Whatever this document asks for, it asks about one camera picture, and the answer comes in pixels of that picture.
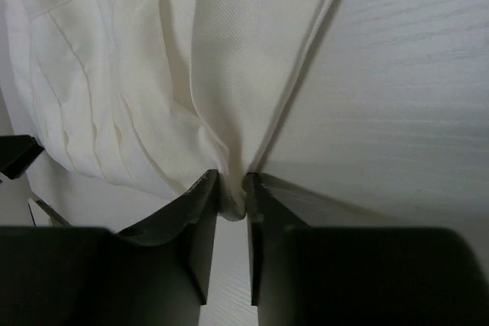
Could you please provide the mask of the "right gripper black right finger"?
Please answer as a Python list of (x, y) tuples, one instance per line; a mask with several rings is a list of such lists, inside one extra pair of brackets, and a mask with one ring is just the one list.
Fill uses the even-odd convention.
[(248, 223), (248, 247), (251, 275), (251, 304), (259, 305), (266, 257), (281, 241), (287, 228), (309, 225), (277, 200), (264, 185), (260, 173), (247, 173), (242, 181)]

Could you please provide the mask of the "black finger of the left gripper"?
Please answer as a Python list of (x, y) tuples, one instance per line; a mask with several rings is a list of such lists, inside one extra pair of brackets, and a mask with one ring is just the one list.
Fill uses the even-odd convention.
[(30, 135), (1, 136), (1, 174), (8, 179), (22, 176), (43, 152), (43, 147)]

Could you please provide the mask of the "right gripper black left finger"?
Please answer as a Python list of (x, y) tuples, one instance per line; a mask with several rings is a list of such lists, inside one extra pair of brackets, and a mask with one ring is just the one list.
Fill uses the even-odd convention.
[(200, 305), (205, 305), (218, 208), (219, 173), (210, 169), (177, 199), (118, 236), (147, 249), (175, 246), (170, 258), (186, 274)]

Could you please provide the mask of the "white skirt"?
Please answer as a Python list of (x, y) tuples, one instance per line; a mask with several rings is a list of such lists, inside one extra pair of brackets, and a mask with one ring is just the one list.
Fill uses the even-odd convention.
[(333, 0), (5, 0), (19, 98), (65, 169), (222, 215), (261, 160)]

